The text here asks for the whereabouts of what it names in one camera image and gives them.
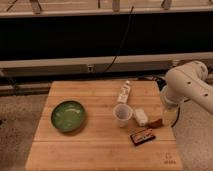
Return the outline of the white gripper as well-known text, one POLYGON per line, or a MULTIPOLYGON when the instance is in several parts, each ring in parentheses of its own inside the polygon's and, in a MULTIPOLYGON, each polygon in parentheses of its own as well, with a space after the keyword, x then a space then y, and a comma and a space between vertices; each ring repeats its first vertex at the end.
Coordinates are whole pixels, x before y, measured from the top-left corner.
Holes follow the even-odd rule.
POLYGON ((162 119, 165 126, 172 126, 175 123, 178 116, 178 109, 179 106, 164 106, 162 119))

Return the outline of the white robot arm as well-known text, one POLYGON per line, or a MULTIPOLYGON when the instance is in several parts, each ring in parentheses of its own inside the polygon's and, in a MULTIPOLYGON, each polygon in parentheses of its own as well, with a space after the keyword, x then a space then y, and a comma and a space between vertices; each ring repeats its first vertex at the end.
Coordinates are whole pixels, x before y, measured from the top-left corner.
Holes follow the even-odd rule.
POLYGON ((176 66, 166 73, 166 85, 160 92, 165 126, 171 126, 175 122, 177 109, 185 98, 194 101, 213 115, 213 86, 205 82, 207 77, 208 69, 200 61, 176 66))

